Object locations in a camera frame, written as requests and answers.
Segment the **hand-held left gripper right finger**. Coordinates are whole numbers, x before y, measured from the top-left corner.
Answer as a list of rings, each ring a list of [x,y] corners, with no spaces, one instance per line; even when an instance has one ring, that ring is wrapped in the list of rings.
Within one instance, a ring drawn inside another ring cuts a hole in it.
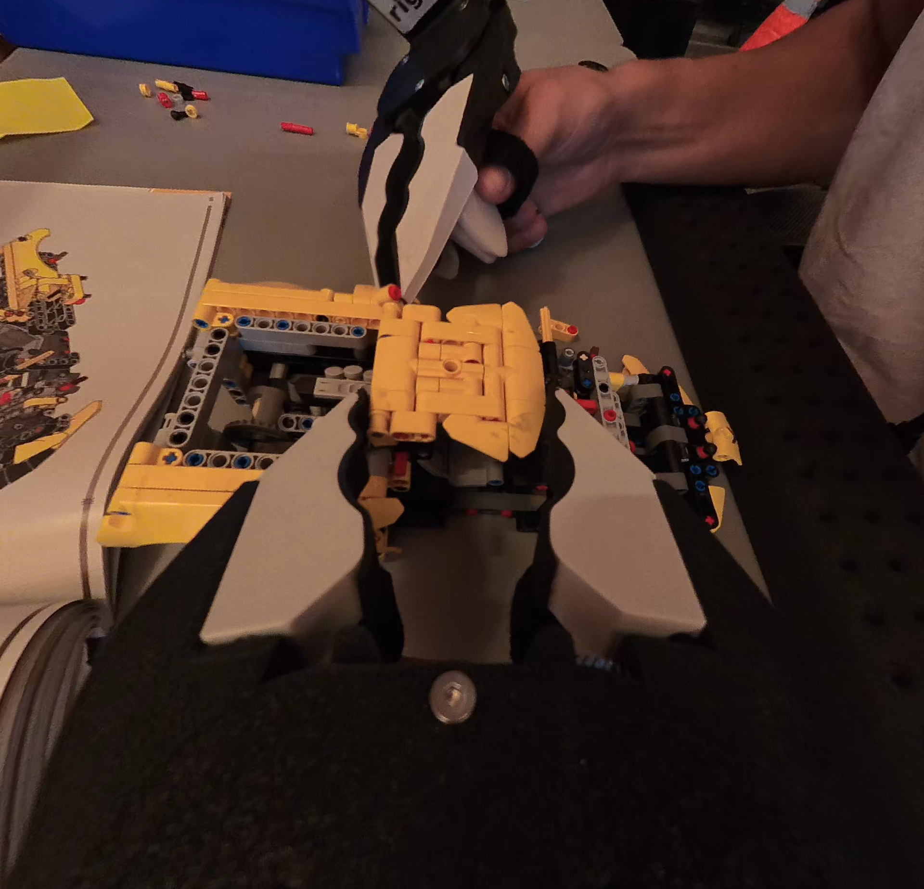
[[[610,658],[627,637],[698,637],[707,618],[660,491],[673,490],[562,389],[549,391],[539,437],[548,499],[533,559],[514,589],[510,656],[545,630],[579,655]]]

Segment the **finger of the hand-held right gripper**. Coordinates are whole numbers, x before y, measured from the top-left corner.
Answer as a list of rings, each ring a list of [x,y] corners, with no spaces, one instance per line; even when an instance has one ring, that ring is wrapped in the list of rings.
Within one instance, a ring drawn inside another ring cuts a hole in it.
[[[399,135],[369,139],[360,162],[360,210],[374,282],[399,283],[394,213],[389,208],[388,178],[399,156]]]
[[[386,259],[408,301],[433,271],[475,186],[475,164],[458,144],[473,80],[469,74],[443,93],[417,132],[386,139],[390,171],[398,171],[398,181],[386,184]]]

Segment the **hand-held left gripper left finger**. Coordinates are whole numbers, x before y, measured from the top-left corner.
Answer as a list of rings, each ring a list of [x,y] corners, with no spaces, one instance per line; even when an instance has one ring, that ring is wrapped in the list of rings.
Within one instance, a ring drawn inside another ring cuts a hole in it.
[[[256,482],[256,491],[204,620],[210,645],[255,636],[295,641],[329,657],[342,629],[367,629],[381,656],[405,642],[384,532],[403,513],[388,479],[369,472],[369,394],[349,394]]]

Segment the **yellow toy brick car model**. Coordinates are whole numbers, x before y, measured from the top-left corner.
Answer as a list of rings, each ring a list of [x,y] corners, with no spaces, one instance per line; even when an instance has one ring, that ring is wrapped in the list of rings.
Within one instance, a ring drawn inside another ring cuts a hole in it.
[[[378,305],[380,287],[210,279],[192,316],[189,374],[154,440],[129,453],[97,542],[191,541],[235,490],[361,389],[369,472],[385,475],[403,506],[382,560],[398,552],[395,525],[440,526],[453,511],[538,529],[546,388],[575,399],[709,531],[722,526],[721,466],[740,465],[740,450],[725,415],[700,409],[672,366],[651,372],[626,355],[613,372],[547,308],[533,328],[514,303]]]

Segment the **person's right forearm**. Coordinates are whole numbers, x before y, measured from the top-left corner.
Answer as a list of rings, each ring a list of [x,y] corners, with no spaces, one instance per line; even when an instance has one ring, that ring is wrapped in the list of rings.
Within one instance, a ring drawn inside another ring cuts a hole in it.
[[[748,52],[622,73],[622,182],[768,187],[829,178],[882,79],[898,17],[851,0]]]

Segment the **person's right hand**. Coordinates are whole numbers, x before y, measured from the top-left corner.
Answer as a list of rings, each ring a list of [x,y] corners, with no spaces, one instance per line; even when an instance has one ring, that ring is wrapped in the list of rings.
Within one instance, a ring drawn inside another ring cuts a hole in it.
[[[534,248],[553,216],[615,183],[620,108],[616,66],[603,72],[576,64],[521,76],[492,121],[529,147],[539,170],[523,204],[504,222],[509,253]]]

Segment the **black office chair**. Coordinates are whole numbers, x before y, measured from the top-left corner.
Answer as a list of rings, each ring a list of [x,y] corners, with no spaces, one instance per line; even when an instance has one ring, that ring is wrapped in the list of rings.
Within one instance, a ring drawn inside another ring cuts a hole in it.
[[[603,0],[642,59],[684,55],[691,41],[737,48],[780,0]]]

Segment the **pile of small brick pins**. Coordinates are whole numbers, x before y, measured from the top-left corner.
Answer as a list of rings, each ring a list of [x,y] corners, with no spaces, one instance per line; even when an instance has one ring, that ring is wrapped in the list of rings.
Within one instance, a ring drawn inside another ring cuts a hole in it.
[[[210,94],[182,81],[156,78],[152,83],[138,84],[141,97],[155,100],[176,121],[195,120],[201,115],[201,104],[211,100]]]

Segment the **open instruction booklet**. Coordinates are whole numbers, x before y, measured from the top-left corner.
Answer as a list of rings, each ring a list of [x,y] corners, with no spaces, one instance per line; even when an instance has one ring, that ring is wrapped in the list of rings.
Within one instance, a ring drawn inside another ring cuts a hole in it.
[[[111,622],[96,537],[173,385],[225,194],[2,182],[1,829],[10,866]]]

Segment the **blue plastic bin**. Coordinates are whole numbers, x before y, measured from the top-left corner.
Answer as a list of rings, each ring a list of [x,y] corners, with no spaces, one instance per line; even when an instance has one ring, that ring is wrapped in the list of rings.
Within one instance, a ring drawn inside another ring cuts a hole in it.
[[[340,85],[364,0],[1,0],[26,48]]]

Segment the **yellow paper sheet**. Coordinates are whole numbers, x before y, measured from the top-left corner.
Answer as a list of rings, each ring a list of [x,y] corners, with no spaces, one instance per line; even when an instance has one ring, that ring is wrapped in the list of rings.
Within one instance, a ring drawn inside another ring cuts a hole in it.
[[[93,121],[91,112],[63,77],[1,83],[2,138],[72,132]]]

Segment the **person's white shirt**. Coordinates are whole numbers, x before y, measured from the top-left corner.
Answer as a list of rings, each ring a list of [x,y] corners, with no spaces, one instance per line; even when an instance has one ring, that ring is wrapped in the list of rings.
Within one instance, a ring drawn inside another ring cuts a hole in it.
[[[923,411],[923,17],[838,166],[800,276],[885,419]]]

